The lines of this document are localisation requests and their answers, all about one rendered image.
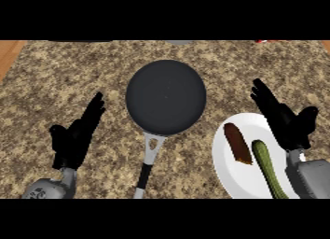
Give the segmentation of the brown sausage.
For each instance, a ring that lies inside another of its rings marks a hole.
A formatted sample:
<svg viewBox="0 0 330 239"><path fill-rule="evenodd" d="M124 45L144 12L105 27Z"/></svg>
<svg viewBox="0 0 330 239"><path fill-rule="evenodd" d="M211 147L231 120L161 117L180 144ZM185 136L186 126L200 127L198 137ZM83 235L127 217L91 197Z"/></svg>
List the brown sausage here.
<svg viewBox="0 0 330 239"><path fill-rule="evenodd" d="M223 124L223 135L228 141L235 161L244 164L253 164L247 144L244 142L239 130L231 122Z"/></svg>

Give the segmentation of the white plate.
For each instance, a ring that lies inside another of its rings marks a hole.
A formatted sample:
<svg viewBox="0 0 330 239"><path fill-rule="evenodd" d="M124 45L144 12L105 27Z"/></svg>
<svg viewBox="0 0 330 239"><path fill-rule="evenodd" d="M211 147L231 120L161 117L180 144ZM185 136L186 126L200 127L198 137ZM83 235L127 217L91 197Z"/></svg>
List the white plate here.
<svg viewBox="0 0 330 239"><path fill-rule="evenodd" d="M259 170L256 159L253 164L245 164L235 160L231 147L223 135L223 124L234 123L247 148L251 147L251 141L260 140L266 146L273 172L279 187L290 199L297 199L287 175L285 152L278 146L272 135L266 119L257 113L238 113L220 122L216 128L216 134L211 143L211 159L216 170L216 177L226 193L232 199L270 199L270 192L265 182L263 174Z"/></svg>

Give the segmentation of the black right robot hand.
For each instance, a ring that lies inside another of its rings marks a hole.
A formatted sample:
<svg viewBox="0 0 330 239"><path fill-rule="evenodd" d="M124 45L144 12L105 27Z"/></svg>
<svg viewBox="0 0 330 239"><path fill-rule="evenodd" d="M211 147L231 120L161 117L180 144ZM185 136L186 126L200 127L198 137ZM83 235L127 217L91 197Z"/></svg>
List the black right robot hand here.
<svg viewBox="0 0 330 239"><path fill-rule="evenodd" d="M316 128L318 108L307 106L294 114L287 104L278 101L259 78L253 80L250 97L266 118L278 146L285 151L307 149L310 147L307 135Z"/></svg>

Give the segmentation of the green squash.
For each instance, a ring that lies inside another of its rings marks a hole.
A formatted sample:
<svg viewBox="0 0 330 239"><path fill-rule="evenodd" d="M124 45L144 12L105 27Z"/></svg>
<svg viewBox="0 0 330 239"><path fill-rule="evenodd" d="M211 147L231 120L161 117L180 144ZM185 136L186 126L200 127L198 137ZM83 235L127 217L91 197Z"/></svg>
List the green squash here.
<svg viewBox="0 0 330 239"><path fill-rule="evenodd" d="M263 179L268 185L268 190L270 192L270 196L273 199L287 199L288 196L285 195L281 189L278 179L275 176L268 148L260 140L254 140L251 142L251 150L253 150L253 155L257 161L257 167L262 172Z"/></svg>

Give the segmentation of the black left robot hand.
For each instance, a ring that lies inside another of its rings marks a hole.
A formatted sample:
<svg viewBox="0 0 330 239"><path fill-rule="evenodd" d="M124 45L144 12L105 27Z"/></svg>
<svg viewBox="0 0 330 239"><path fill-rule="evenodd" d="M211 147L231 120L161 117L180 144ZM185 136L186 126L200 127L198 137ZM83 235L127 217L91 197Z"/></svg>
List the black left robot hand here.
<svg viewBox="0 0 330 239"><path fill-rule="evenodd" d="M88 103L80 118L71 122L67 128L57 124L49 127L51 149L54 151L51 168L55 170L61 168L76 170L83 162L92 132L105 111L101 97L102 94L98 92Z"/></svg>

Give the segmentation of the black frying pan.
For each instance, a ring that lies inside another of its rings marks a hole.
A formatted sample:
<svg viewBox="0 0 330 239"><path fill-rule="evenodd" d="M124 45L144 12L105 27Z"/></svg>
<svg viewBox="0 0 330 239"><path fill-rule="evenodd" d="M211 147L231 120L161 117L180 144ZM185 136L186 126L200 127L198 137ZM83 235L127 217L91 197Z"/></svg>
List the black frying pan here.
<svg viewBox="0 0 330 239"><path fill-rule="evenodd" d="M133 198L141 199L163 141L195 124L204 110L206 88L194 68L176 60L147 63L129 80L124 104L144 135L144 158L133 188Z"/></svg>

